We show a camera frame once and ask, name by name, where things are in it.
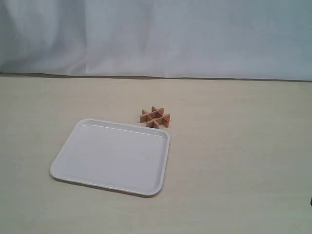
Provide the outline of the notched wooden piece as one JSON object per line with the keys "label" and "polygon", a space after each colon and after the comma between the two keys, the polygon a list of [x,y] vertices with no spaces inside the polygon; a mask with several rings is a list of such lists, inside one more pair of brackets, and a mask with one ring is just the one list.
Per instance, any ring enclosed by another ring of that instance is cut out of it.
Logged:
{"label": "notched wooden piece", "polygon": [[153,119],[161,118],[163,116],[163,113],[164,113],[163,108],[155,109],[155,110],[152,110],[151,112],[149,112],[150,116]]}
{"label": "notched wooden piece", "polygon": [[163,125],[168,128],[171,120],[170,114],[164,114],[163,108],[156,108],[152,106],[152,111],[155,112],[155,117],[153,118],[153,127],[159,128],[159,125]]}
{"label": "notched wooden piece", "polygon": [[147,127],[153,128],[154,121],[153,118],[150,116],[150,114],[146,110],[142,110],[142,115],[140,116],[140,123],[146,123]]}
{"label": "notched wooden piece", "polygon": [[168,128],[170,119],[171,119],[171,115],[170,114],[165,114],[161,118],[153,119],[153,121],[154,121],[153,128],[157,128],[158,129],[160,125],[163,125],[164,127]]}

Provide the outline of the white rectangular plastic tray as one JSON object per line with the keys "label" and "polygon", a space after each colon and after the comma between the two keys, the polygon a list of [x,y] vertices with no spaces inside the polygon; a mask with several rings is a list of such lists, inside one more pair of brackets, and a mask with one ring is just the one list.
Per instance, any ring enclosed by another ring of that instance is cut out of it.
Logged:
{"label": "white rectangular plastic tray", "polygon": [[139,196],[163,186],[171,137],[162,129],[80,120],[50,167],[53,178]]}

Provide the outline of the white backdrop cloth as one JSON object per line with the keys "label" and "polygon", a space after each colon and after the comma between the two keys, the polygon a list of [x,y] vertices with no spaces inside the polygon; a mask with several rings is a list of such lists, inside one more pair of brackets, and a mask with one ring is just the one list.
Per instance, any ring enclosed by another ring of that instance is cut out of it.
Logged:
{"label": "white backdrop cloth", "polygon": [[3,0],[0,70],[312,78],[309,0]]}

